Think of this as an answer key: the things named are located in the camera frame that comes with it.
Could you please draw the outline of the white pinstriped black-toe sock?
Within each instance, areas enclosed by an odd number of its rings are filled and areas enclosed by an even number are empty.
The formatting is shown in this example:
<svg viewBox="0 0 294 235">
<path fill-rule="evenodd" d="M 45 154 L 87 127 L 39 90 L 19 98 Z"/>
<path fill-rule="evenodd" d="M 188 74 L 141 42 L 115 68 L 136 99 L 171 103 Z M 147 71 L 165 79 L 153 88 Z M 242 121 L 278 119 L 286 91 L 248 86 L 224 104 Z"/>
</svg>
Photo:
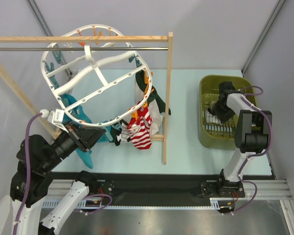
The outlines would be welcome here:
<svg viewBox="0 0 294 235">
<path fill-rule="evenodd" d="M 119 146 L 121 143 L 127 143 L 131 141 L 130 135 L 127 130 L 128 123 L 123 119 L 121 119 L 119 122 L 121 123 L 122 131 L 117 134 L 111 134 L 115 146 Z"/>
<path fill-rule="evenodd" d="M 205 121 L 206 123 L 222 125 L 220 119 L 216 115 L 211 114 L 208 110 L 205 111 Z"/>
</svg>

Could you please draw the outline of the red white santa sock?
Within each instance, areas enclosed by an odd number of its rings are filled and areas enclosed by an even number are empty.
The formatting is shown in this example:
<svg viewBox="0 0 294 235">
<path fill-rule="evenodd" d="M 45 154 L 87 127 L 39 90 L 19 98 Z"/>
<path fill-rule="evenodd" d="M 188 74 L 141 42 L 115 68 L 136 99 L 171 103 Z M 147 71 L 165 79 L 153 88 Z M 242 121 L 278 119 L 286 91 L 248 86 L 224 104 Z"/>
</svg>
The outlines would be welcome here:
<svg viewBox="0 0 294 235">
<path fill-rule="evenodd" d="M 139 118 L 137 120 L 131 119 L 127 126 L 131 142 L 136 149 L 146 150 L 152 145 L 150 135 L 140 128 Z"/>
</svg>

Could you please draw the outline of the red white striped sock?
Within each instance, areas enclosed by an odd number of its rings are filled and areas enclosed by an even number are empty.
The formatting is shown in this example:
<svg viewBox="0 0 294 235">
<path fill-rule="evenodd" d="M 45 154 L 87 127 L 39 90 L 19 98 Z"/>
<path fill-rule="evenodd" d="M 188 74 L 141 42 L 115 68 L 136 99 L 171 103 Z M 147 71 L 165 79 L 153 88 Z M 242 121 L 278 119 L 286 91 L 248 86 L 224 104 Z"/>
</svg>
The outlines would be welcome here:
<svg viewBox="0 0 294 235">
<path fill-rule="evenodd" d="M 144 104 L 137 113 L 140 121 L 140 128 L 151 136 L 151 125 L 153 124 L 153 119 L 150 115 L 147 104 Z"/>
</svg>

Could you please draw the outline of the green and white garment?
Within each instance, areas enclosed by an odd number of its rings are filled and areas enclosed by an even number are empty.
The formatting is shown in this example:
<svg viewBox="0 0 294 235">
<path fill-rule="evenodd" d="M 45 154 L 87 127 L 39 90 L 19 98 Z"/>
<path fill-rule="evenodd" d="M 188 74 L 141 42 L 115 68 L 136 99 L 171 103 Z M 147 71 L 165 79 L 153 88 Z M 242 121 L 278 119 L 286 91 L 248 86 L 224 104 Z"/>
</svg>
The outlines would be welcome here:
<svg viewBox="0 0 294 235">
<path fill-rule="evenodd" d="M 135 74 L 135 94 L 134 100 L 136 103 L 144 98 L 147 83 L 145 83 L 145 71 L 141 70 Z M 152 86 L 151 93 L 147 99 L 147 105 L 149 113 L 153 120 L 151 125 L 151 135 L 155 135 L 159 132 L 163 122 L 163 115 L 165 113 L 166 104 L 164 100 L 158 94 L 156 88 Z"/>
</svg>

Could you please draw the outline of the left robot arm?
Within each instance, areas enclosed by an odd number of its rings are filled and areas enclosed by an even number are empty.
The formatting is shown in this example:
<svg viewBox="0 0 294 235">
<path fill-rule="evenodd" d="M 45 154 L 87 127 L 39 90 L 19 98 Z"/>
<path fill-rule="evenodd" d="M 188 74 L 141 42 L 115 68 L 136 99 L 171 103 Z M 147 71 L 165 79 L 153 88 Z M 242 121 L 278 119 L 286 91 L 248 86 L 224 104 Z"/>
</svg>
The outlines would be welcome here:
<svg viewBox="0 0 294 235">
<path fill-rule="evenodd" d="M 85 129 L 67 122 L 63 131 L 49 144 L 41 135 L 30 135 L 32 118 L 25 130 L 25 139 L 16 157 L 17 172 L 12 177 L 10 198 L 12 200 L 14 235 L 57 235 L 64 222 L 86 196 L 97 193 L 99 183 L 96 175 L 81 171 L 73 181 L 69 192 L 51 212 L 40 220 L 42 205 L 53 182 L 52 170 L 76 150 L 89 150 L 104 134 L 101 128 Z"/>
</svg>

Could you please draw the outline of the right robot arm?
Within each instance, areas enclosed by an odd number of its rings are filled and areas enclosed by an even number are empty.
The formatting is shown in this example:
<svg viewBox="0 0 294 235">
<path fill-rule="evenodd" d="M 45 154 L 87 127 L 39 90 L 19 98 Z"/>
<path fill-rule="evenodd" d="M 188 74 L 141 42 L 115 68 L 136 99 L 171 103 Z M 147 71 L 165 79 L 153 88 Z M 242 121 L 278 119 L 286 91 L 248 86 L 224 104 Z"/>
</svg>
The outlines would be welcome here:
<svg viewBox="0 0 294 235">
<path fill-rule="evenodd" d="M 219 99 L 208 111 L 222 124 L 234 115 L 238 116 L 234 136 L 235 151 L 227 166 L 221 170 L 215 192 L 220 197 L 237 196 L 243 193 L 243 174 L 256 157 L 266 155 L 271 147 L 272 113 L 263 111 L 248 97 L 263 94 L 263 89 L 254 86 L 236 89 L 232 82 L 219 84 Z"/>
</svg>

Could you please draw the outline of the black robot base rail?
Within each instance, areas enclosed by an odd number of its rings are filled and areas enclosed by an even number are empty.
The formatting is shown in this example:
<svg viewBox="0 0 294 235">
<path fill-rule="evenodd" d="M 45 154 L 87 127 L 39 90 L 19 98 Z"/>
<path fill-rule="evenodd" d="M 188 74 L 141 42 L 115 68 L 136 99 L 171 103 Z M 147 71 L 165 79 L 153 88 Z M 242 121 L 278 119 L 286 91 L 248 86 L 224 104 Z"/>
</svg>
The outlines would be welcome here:
<svg viewBox="0 0 294 235">
<path fill-rule="evenodd" d="M 210 198 L 245 197 L 242 183 L 225 182 L 219 175 L 95 173 L 98 192 L 110 195 L 113 206 L 201 207 Z"/>
</svg>

